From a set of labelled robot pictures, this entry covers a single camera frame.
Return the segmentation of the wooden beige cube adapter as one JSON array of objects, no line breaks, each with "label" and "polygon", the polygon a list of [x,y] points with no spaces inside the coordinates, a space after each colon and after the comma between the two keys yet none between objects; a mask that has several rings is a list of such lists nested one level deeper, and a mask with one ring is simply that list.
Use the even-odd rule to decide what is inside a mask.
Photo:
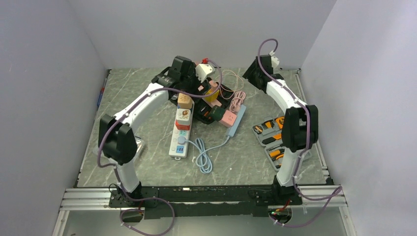
[{"label": "wooden beige cube adapter", "polygon": [[186,95],[184,93],[179,93],[178,95],[178,107],[181,109],[192,109],[193,106],[193,100],[189,95]]}]

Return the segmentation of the black tool case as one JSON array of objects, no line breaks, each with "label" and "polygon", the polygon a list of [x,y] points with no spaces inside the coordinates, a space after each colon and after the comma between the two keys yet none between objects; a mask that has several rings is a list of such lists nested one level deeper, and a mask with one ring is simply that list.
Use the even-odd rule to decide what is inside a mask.
[{"label": "black tool case", "polygon": [[[207,81],[203,83],[198,82],[196,85],[192,85],[191,83],[186,85],[188,86],[187,88],[184,86],[183,88],[177,87],[176,89],[191,94],[205,95],[211,88],[211,85]],[[192,120],[198,120],[203,124],[211,124],[215,121],[214,118],[209,115],[214,106],[226,109],[231,104],[231,98],[223,98],[220,94],[218,94],[217,98],[212,102],[207,101],[207,98],[191,97],[191,99],[194,102],[192,108]]]}]

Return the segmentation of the white cube adapter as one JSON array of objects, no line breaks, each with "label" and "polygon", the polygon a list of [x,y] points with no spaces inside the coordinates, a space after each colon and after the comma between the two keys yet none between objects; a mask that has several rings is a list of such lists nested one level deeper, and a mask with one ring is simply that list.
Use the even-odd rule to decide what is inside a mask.
[{"label": "white cube adapter", "polygon": [[190,125],[192,121],[192,111],[190,109],[178,108],[176,122],[179,125]]}]

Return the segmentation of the pink power strip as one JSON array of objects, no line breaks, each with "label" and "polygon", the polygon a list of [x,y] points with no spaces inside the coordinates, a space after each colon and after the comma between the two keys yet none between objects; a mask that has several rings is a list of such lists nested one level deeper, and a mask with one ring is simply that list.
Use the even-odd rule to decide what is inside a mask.
[{"label": "pink power strip", "polygon": [[209,82],[209,90],[205,93],[205,95],[209,95],[204,97],[203,100],[210,106],[218,106],[221,107],[221,102],[218,100],[220,88],[217,82],[214,80],[210,80]]}]

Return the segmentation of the red cube adapter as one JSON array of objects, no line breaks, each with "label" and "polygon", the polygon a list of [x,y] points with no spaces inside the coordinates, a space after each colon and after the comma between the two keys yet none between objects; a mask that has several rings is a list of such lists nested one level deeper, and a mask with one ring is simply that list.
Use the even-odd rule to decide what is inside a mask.
[{"label": "red cube adapter", "polygon": [[178,130],[190,130],[191,125],[183,125],[183,124],[179,124],[178,121],[175,121],[175,126]]}]

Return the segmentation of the pink cube socket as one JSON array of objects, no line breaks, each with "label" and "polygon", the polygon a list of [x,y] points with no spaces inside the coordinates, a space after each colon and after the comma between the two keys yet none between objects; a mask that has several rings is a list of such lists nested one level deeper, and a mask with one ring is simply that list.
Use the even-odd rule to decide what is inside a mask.
[{"label": "pink cube socket", "polygon": [[229,110],[226,110],[222,118],[220,119],[219,123],[224,125],[225,127],[232,127],[236,119],[237,119],[236,114],[232,113]]}]

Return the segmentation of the light blue power strip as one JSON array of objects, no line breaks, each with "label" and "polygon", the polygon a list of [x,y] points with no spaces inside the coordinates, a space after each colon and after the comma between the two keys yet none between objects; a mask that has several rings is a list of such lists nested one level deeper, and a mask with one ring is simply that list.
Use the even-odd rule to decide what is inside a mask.
[{"label": "light blue power strip", "polygon": [[237,117],[236,117],[236,120],[235,120],[234,124],[231,127],[229,127],[226,131],[226,136],[227,137],[233,137],[235,135],[245,111],[246,111],[246,106],[241,105],[240,110],[237,113]]}]

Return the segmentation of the white power strip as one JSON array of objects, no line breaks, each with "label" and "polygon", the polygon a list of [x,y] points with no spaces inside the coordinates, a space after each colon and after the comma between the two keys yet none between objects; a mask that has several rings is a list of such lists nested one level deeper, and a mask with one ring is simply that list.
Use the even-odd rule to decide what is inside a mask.
[{"label": "white power strip", "polygon": [[181,160],[187,157],[187,150],[188,150],[188,144],[189,144],[188,140],[190,138],[191,129],[190,130],[178,130],[175,126],[175,121],[174,121],[174,126],[173,126],[171,143],[169,147],[169,156],[174,158],[175,160]]}]

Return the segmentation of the grey tool case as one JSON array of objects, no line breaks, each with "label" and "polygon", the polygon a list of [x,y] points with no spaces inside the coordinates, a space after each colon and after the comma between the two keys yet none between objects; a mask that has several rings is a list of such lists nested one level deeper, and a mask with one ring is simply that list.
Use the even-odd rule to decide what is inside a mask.
[{"label": "grey tool case", "polygon": [[252,126],[252,131],[260,145],[264,147],[264,152],[276,171],[281,168],[285,151],[281,135],[284,118],[284,116],[267,118],[262,123]]}]

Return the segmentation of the yellow cube adapter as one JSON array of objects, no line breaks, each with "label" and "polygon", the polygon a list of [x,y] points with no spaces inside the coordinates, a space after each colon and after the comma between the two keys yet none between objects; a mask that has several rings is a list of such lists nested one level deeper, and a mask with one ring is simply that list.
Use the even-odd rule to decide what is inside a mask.
[{"label": "yellow cube adapter", "polygon": [[219,95],[219,90],[214,91],[214,90],[209,90],[206,92],[206,95],[208,95],[207,97],[204,97],[203,99],[207,102],[207,103],[212,103],[214,101],[217,100],[217,97]]}]

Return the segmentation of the dark green cube adapter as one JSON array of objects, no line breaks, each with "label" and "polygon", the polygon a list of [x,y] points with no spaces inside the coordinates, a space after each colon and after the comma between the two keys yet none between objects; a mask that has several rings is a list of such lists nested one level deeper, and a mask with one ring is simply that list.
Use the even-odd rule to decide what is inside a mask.
[{"label": "dark green cube adapter", "polygon": [[212,120],[220,121],[222,120],[225,112],[226,110],[224,108],[215,105],[211,108],[211,111],[209,112],[208,117]]}]

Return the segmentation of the clear plastic screw box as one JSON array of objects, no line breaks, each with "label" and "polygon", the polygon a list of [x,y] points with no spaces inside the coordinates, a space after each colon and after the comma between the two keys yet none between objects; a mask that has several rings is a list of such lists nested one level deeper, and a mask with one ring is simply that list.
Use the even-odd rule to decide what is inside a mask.
[{"label": "clear plastic screw box", "polygon": [[[135,136],[135,142],[136,142],[136,145],[137,145],[137,150],[136,150],[136,153],[133,157],[134,160],[136,160],[139,157],[139,155],[141,154],[141,152],[143,151],[143,149],[145,147],[144,140],[141,139],[139,136]],[[95,147],[92,150],[92,153],[95,154],[95,155],[98,155],[98,150],[99,150],[99,148]]]}]

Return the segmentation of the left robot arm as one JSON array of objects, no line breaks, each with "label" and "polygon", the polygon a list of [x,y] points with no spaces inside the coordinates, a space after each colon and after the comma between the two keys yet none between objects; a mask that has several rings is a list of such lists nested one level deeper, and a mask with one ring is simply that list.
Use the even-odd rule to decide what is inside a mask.
[{"label": "left robot arm", "polygon": [[130,207],[141,200],[141,182],[134,169],[138,144],[135,132],[165,102],[179,94],[203,98],[208,91],[208,78],[215,72],[213,64],[195,64],[176,56],[171,66],[155,75],[142,94],[115,115],[104,114],[99,121],[98,154],[108,158],[115,169],[122,200]]}]

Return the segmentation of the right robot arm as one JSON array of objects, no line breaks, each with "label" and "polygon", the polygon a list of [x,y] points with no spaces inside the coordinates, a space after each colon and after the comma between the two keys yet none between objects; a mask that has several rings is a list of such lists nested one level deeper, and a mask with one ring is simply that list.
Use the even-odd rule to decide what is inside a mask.
[{"label": "right robot arm", "polygon": [[271,97],[285,113],[281,140],[284,156],[277,172],[271,198],[283,204],[296,193],[296,178],[305,154],[319,137],[319,110],[299,99],[286,85],[283,77],[273,72],[276,60],[271,55],[256,56],[243,77]]}]

